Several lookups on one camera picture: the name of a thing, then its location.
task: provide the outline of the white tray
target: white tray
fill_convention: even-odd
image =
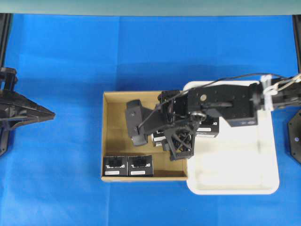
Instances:
[[[223,81],[249,85],[257,81]],[[192,81],[184,90],[206,84]],[[215,138],[196,137],[187,162],[188,188],[195,194],[271,194],[279,187],[271,113],[258,111],[258,125],[231,128],[220,118]]]

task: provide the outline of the brown cardboard tray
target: brown cardboard tray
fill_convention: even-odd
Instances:
[[[153,109],[160,91],[105,92],[103,94],[102,169],[103,181],[180,181],[187,180],[187,160],[170,161],[170,153],[154,147],[149,136],[147,145],[135,147],[127,135],[126,103],[140,99],[144,107]],[[114,155],[147,155],[153,157],[154,177],[103,176],[103,157]]]

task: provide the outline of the black box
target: black box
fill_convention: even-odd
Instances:
[[[157,130],[151,135],[151,140],[154,147],[162,146],[162,140],[166,139],[163,131]]]
[[[127,162],[130,177],[152,177],[154,175],[151,155],[129,156]]]
[[[127,156],[107,156],[103,158],[103,175],[126,177]]]
[[[200,122],[196,137],[216,137],[220,130],[220,119],[207,116]]]

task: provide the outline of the blue fabric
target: blue fabric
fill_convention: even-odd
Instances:
[[[185,182],[100,180],[102,92],[295,75],[290,16],[15,15],[5,64],[18,71],[16,91],[56,118],[18,128],[0,158],[1,226],[301,225],[301,165],[286,154],[296,108],[273,113],[280,187],[272,195],[198,196]]]

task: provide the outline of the black cable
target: black cable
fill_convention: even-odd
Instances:
[[[206,87],[206,86],[209,86],[209,85],[212,85],[216,82],[219,82],[219,81],[223,81],[223,80],[232,80],[232,79],[239,79],[239,78],[243,78],[243,77],[250,77],[250,76],[256,76],[256,75],[272,75],[272,76],[276,76],[276,77],[279,77],[279,78],[282,78],[282,79],[287,79],[286,77],[284,76],[281,76],[279,74],[274,74],[274,73],[249,73],[249,74],[243,74],[243,75],[239,75],[239,76],[234,76],[234,77],[225,77],[225,78],[221,78],[221,79],[217,79],[215,81],[212,81],[212,82],[209,82],[207,84],[204,84],[204,85],[200,85],[200,86],[196,86],[196,87],[192,87],[190,89],[187,89],[187,90],[184,90],[184,91],[181,91],[180,93],[178,93],[177,95],[174,95],[173,97],[167,99],[166,101],[162,102],[161,104],[158,104],[156,105],[156,107],[154,108],[154,110],[152,110],[152,112],[139,124],[138,126],[138,129],[143,126],[143,124],[161,107],[163,106],[164,104],[172,101],[173,99],[181,96],[183,93],[186,93],[190,90],[193,90],[193,89],[197,89],[197,88],[203,88],[203,87]]]

